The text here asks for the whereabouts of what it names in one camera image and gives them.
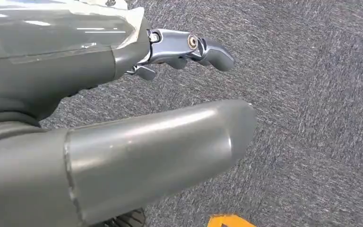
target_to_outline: gray plastic fairing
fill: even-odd
[[[118,79],[149,52],[143,13],[0,0],[0,122],[38,126],[64,97]]]

